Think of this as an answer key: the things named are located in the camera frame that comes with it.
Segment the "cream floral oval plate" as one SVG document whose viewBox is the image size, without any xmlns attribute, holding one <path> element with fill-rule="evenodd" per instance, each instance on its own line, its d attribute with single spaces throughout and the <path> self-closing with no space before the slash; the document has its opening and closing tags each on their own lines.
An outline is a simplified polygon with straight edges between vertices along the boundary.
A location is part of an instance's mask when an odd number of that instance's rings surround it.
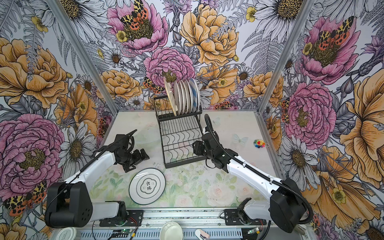
<svg viewBox="0 0 384 240">
<path fill-rule="evenodd" d="M 185 93 L 186 93 L 187 114 L 189 114 L 189 113 L 191 113 L 192 105 L 191 105 L 190 85 L 187 81 L 184 81 L 184 88 L 185 88 Z"/>
</svg>

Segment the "white round bowl below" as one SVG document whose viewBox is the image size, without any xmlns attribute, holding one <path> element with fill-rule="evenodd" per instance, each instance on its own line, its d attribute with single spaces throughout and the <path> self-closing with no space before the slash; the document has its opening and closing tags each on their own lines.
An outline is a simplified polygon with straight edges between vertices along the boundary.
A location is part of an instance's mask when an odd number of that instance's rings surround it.
<svg viewBox="0 0 384 240">
<path fill-rule="evenodd" d="M 160 240 L 183 240 L 184 233 L 182 227 L 176 222 L 167 222 L 160 231 Z"/>
</svg>

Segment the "orange sunburst plate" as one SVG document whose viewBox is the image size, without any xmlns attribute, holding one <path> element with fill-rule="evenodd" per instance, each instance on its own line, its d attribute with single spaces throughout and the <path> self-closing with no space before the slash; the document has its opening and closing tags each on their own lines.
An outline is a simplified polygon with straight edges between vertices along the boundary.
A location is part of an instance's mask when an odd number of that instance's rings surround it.
<svg viewBox="0 0 384 240">
<path fill-rule="evenodd" d="M 189 80 L 188 84 L 189 84 L 189 88 L 190 88 L 191 113 L 193 113 L 196 110 L 196 107 L 195 107 L 195 96 L 194 96 L 194 89 L 193 89 L 192 80 Z"/>
<path fill-rule="evenodd" d="M 179 82 L 180 88 L 181 88 L 181 98 L 182 98 L 182 115 L 187 113 L 187 100 L 186 100 L 186 91 L 183 82 Z"/>
</svg>

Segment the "yellow woven placemat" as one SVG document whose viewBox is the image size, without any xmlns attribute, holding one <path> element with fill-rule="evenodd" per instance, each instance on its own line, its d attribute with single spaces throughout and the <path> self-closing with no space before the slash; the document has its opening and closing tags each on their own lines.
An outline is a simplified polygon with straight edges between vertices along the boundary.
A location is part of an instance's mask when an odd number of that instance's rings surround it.
<svg viewBox="0 0 384 240">
<path fill-rule="evenodd" d="M 167 92 L 167 96 L 168 96 L 170 104 L 171 104 L 171 108 L 172 108 L 173 114 L 174 114 L 174 116 L 177 116 L 178 107 L 176 105 L 176 100 L 175 100 L 175 96 L 174 96 L 174 93 L 173 93 L 173 88 L 172 88 L 171 84 L 168 83 L 166 80 L 164 80 L 164 85 L 165 85 L 165 89 L 166 89 L 166 92 Z"/>
</svg>

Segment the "red character white plate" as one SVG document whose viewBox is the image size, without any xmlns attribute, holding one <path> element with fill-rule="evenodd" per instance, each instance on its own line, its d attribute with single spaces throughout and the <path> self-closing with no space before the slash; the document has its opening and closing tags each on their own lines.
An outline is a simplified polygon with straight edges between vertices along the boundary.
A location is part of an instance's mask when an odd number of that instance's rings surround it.
<svg viewBox="0 0 384 240">
<path fill-rule="evenodd" d="M 179 84 L 177 82 L 174 83 L 174 96 L 175 96 L 175 101 L 176 101 L 176 105 L 177 105 L 177 108 L 178 108 L 178 116 L 181 115 L 182 113 L 182 95 L 181 95 L 181 88 L 179 86 Z"/>
</svg>

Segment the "white round lid below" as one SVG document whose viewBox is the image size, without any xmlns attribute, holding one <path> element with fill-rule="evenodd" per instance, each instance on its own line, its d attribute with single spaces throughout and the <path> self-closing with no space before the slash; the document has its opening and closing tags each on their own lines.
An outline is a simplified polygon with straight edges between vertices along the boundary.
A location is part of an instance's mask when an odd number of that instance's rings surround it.
<svg viewBox="0 0 384 240">
<path fill-rule="evenodd" d="M 74 227 L 63 228 L 58 231 L 55 240 L 78 240 L 78 231 Z"/>
</svg>

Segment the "white fabric butterfly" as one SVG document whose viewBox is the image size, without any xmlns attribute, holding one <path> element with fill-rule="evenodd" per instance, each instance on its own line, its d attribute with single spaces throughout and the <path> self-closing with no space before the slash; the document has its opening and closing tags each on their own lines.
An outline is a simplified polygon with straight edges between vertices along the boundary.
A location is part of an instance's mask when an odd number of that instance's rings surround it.
<svg viewBox="0 0 384 240">
<path fill-rule="evenodd" d="M 220 126 L 221 125 L 221 118 L 220 117 L 216 117 L 215 119 L 212 120 L 212 123 L 215 126 Z"/>
<path fill-rule="evenodd" d="M 232 136 L 232 143 L 234 145 L 240 145 L 242 147 L 244 147 L 248 141 L 248 137 L 243 137 L 243 138 L 240 138 L 237 134 L 233 134 Z"/>
</svg>

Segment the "white fabric butterfly far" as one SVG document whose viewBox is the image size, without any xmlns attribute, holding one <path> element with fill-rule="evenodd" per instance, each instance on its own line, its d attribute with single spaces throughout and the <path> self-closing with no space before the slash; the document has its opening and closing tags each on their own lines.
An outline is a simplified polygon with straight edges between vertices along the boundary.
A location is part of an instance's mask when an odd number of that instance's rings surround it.
<svg viewBox="0 0 384 240">
<path fill-rule="evenodd" d="M 221 125 L 221 118 L 220 117 L 216 117 L 215 119 L 212 120 L 212 123 L 215 126 L 220 126 Z"/>
</svg>

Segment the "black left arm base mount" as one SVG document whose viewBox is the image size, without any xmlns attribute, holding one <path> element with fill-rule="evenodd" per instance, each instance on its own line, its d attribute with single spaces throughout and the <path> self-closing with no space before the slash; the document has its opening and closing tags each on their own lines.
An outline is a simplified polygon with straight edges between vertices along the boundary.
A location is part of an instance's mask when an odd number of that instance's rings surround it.
<svg viewBox="0 0 384 240">
<path fill-rule="evenodd" d="M 125 202 L 115 201 L 119 204 L 116 217 L 100 220 L 101 227 L 140 227 L 142 225 L 143 210 L 127 210 Z"/>
</svg>

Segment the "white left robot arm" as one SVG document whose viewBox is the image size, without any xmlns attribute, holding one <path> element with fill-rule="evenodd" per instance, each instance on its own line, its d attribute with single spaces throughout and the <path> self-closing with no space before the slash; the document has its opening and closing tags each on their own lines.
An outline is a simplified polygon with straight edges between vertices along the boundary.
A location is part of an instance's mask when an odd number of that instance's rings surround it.
<svg viewBox="0 0 384 240">
<path fill-rule="evenodd" d="M 133 171 L 150 157 L 144 149 L 136 150 L 133 130 L 116 135 L 115 141 L 100 148 L 96 156 L 73 176 L 48 187 L 45 223 L 51 228 L 82 228 L 89 222 L 107 221 L 123 224 L 128 219 L 125 202 L 93 203 L 90 191 L 96 181 L 113 165 L 125 173 Z"/>
</svg>

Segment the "small white pink object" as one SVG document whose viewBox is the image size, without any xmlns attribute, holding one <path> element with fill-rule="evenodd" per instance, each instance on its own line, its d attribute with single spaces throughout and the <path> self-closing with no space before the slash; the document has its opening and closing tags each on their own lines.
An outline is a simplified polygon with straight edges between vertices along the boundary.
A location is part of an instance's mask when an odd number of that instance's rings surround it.
<svg viewBox="0 0 384 240">
<path fill-rule="evenodd" d="M 205 231 L 201 230 L 201 229 L 196 229 L 195 230 L 195 236 L 199 240 L 209 240 L 210 239 L 210 235 L 208 233 L 206 233 Z"/>
</svg>

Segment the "white fabric butterfly near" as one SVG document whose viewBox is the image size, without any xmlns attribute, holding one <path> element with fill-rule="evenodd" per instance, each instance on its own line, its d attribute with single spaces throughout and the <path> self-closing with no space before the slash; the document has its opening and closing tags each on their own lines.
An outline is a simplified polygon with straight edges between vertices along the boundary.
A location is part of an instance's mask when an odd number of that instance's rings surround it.
<svg viewBox="0 0 384 240">
<path fill-rule="evenodd" d="M 243 138 L 240 138 L 237 134 L 233 134 L 232 136 L 232 143 L 234 145 L 240 145 L 242 147 L 244 147 L 248 141 L 248 137 L 243 137 Z"/>
</svg>

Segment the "blue white striped plate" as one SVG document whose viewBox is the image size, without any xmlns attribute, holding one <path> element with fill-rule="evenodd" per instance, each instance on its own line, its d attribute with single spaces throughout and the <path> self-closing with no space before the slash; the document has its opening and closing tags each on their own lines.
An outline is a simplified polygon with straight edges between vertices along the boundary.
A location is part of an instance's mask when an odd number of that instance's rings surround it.
<svg viewBox="0 0 384 240">
<path fill-rule="evenodd" d="M 200 100 L 201 100 L 201 96 L 200 96 L 200 90 L 198 88 L 198 85 L 197 85 L 197 82 L 192 79 L 192 86 L 193 86 L 193 91 L 194 91 L 194 105 L 196 106 L 195 107 L 195 111 L 198 112 L 200 110 Z"/>
</svg>

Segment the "rainbow sunflower plush toy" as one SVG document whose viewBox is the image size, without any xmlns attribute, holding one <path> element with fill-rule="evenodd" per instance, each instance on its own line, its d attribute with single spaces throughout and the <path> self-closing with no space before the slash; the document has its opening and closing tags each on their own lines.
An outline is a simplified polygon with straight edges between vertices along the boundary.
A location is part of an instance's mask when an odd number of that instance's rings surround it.
<svg viewBox="0 0 384 240">
<path fill-rule="evenodd" d="M 263 140 L 257 139 L 257 140 L 254 140 L 254 146 L 260 149 L 260 148 L 268 148 L 270 144 L 266 143 Z"/>
</svg>

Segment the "white grey emblem plate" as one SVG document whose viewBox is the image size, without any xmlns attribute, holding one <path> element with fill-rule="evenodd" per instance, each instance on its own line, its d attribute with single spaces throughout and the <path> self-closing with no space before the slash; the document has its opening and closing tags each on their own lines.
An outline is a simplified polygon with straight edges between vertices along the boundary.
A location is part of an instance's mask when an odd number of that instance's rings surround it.
<svg viewBox="0 0 384 240">
<path fill-rule="evenodd" d="M 154 168 L 138 172 L 130 182 L 129 195 L 138 205 L 150 205 L 157 201 L 166 188 L 164 174 Z"/>
</svg>

